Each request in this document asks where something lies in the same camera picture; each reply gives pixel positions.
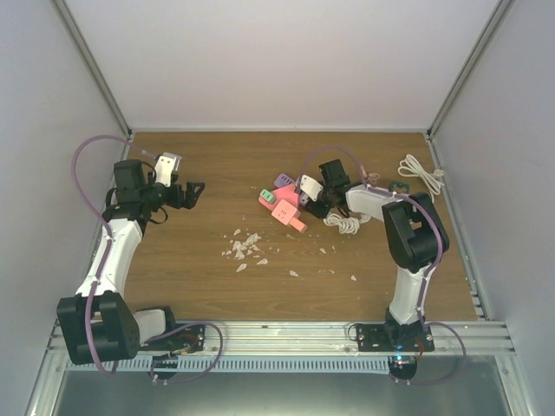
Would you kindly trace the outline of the pink triangular socket adapter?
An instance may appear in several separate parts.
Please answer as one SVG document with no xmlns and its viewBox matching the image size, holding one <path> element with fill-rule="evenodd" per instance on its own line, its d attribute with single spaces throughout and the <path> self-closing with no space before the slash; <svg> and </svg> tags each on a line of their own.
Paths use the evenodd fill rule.
<svg viewBox="0 0 555 416">
<path fill-rule="evenodd" d="M 283 186 L 283 187 L 280 187 L 280 188 L 276 188 L 271 192 L 273 192 L 274 195 L 276 196 L 275 203 L 273 205 L 262 204 L 263 206 L 265 206 L 269 210 L 273 210 L 273 208 L 276 206 L 276 204 L 281 199 L 287 200 L 292 205 L 295 205 L 297 208 L 300 205 L 299 204 L 299 196 L 296 192 L 296 186 L 294 184 Z"/>
</svg>

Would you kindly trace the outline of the pink cube socket adapter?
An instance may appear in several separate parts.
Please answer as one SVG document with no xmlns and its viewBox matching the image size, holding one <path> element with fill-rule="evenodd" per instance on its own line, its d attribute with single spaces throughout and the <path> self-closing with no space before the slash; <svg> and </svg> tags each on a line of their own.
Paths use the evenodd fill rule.
<svg viewBox="0 0 555 416">
<path fill-rule="evenodd" d="M 290 226 L 297 215 L 297 207 L 285 199 L 281 199 L 271 211 L 271 215 L 281 224 Z"/>
</svg>

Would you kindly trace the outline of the purple power strip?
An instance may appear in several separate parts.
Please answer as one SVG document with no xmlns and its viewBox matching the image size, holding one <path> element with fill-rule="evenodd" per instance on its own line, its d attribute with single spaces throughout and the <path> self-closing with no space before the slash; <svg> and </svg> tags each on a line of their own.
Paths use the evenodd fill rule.
<svg viewBox="0 0 555 416">
<path fill-rule="evenodd" d="M 274 186 L 276 188 L 280 188 L 280 187 L 283 187 L 283 186 L 294 184 L 295 182 L 296 182 L 296 180 L 292 179 L 286 173 L 280 173 L 280 174 L 278 174 L 278 176 L 274 180 Z M 298 196 L 299 196 L 299 204 L 301 206 L 306 206 L 306 204 L 309 201 L 308 196 L 304 192 L 298 193 Z"/>
</svg>

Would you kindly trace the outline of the green plug adapter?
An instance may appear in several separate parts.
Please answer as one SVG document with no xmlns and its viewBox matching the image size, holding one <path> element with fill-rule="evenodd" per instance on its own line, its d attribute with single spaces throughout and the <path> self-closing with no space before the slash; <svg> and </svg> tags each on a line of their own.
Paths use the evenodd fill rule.
<svg viewBox="0 0 555 416">
<path fill-rule="evenodd" d="M 276 196 L 274 195 L 273 192 L 267 189 L 262 189 L 261 192 L 259 193 L 258 201 L 261 204 L 273 205 L 276 201 Z"/>
</svg>

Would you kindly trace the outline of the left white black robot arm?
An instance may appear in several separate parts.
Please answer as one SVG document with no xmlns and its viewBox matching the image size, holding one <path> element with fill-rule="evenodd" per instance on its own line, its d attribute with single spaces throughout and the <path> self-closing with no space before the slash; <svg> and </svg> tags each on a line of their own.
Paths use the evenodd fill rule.
<svg viewBox="0 0 555 416">
<path fill-rule="evenodd" d="M 101 214 L 103 230 L 94 260 L 76 293 L 61 299 L 56 308 L 74 364 L 130 360 L 149 341 L 160 350 L 178 342 L 170 308 L 132 312 L 124 291 L 134 253 L 153 215 L 168 208 L 192 209 L 205 189 L 202 182 L 179 184 L 180 161 L 177 155 L 163 153 L 149 173 L 138 159 L 114 165 L 115 187 Z"/>
</svg>

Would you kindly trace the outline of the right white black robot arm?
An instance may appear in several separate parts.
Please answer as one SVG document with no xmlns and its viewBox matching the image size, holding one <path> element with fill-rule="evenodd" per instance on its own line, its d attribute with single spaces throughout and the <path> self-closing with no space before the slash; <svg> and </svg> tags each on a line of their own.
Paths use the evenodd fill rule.
<svg viewBox="0 0 555 416">
<path fill-rule="evenodd" d="M 390 256 L 397 266 L 395 292 L 382 325 L 384 341 L 402 351 L 425 328 L 425 299 L 430 277 L 449 249 L 447 232 L 425 192 L 403 194 L 351 181 L 340 160 L 319 166 L 320 181 L 304 174 L 297 189 L 318 214 L 337 208 L 342 214 L 368 215 L 383 222 Z"/>
</svg>

